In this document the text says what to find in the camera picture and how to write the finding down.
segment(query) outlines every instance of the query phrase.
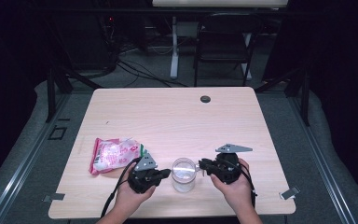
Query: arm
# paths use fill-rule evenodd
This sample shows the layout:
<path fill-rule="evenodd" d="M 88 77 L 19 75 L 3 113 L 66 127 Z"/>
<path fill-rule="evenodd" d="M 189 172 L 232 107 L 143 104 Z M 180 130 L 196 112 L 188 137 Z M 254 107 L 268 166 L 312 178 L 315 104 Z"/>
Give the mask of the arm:
<path fill-rule="evenodd" d="M 240 163 L 249 169 L 249 164 L 246 161 L 240 159 Z M 223 193 L 241 224 L 262 223 L 252 206 L 251 187 L 245 176 L 240 175 L 237 181 L 229 185 L 220 181 L 215 175 L 211 175 L 211 179 L 214 186 Z"/>
<path fill-rule="evenodd" d="M 147 199 L 149 199 L 156 186 L 151 187 L 143 194 L 138 194 L 132 190 L 127 179 L 129 177 L 129 172 L 132 170 L 134 164 L 128 169 L 126 174 L 124 174 L 124 183 L 118 187 L 117 190 L 117 197 L 115 205 L 113 206 L 112 210 L 110 210 L 103 218 L 101 218 L 97 223 L 98 224 L 121 224 L 123 223 L 128 217 L 130 217 Z"/>

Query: chair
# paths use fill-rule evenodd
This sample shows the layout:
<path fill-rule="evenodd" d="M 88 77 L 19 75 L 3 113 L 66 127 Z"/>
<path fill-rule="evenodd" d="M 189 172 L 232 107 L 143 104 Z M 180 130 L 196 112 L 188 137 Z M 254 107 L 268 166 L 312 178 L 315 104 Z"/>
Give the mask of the chair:
<path fill-rule="evenodd" d="M 255 15 L 214 13 L 201 19 L 197 29 L 194 86 L 197 87 L 199 62 L 247 63 L 242 86 L 246 85 L 255 38 L 263 29 L 263 22 Z M 246 34 L 251 34 L 246 43 Z"/>

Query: snack package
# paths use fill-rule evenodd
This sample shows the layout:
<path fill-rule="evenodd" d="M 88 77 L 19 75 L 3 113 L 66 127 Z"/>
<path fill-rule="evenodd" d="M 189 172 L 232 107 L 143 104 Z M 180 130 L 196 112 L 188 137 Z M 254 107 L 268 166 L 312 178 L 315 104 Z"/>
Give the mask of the snack package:
<path fill-rule="evenodd" d="M 95 139 L 89 172 L 98 175 L 126 166 L 143 155 L 144 146 L 132 139 Z"/>

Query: wooden table top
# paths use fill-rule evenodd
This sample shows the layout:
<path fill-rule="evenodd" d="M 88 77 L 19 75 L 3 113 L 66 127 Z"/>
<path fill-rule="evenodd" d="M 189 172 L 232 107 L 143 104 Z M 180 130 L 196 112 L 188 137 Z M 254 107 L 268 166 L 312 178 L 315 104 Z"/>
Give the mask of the wooden table top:
<path fill-rule="evenodd" d="M 153 0 L 154 7 L 286 7 L 288 0 Z"/>
<path fill-rule="evenodd" d="M 210 103 L 200 97 L 207 95 Z M 214 160 L 226 143 L 251 147 L 238 153 L 250 164 L 258 214 L 292 214 L 293 199 L 279 193 L 289 189 L 255 92 L 247 87 L 99 89 L 89 102 L 72 152 L 53 201 L 51 218 L 99 217 L 122 169 L 89 173 L 96 138 L 126 138 L 142 143 L 158 164 L 171 169 L 178 158 Z M 163 179 L 153 196 L 132 217 L 234 216 L 209 176 L 197 173 L 196 186 L 177 192 L 172 177 Z"/>

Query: person's left hand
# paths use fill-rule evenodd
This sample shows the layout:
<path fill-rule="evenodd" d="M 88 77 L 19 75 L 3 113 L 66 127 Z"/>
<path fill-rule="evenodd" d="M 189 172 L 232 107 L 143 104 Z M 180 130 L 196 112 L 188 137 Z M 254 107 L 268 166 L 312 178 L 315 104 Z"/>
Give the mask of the person's left hand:
<path fill-rule="evenodd" d="M 130 215 L 132 215 L 147 199 L 149 199 L 154 193 L 156 186 L 152 186 L 145 193 L 136 193 L 130 187 L 127 179 L 129 173 L 135 163 L 129 167 L 126 174 L 123 176 L 123 181 L 117 190 L 116 202 L 113 209 L 106 214 L 98 223 L 123 223 Z"/>

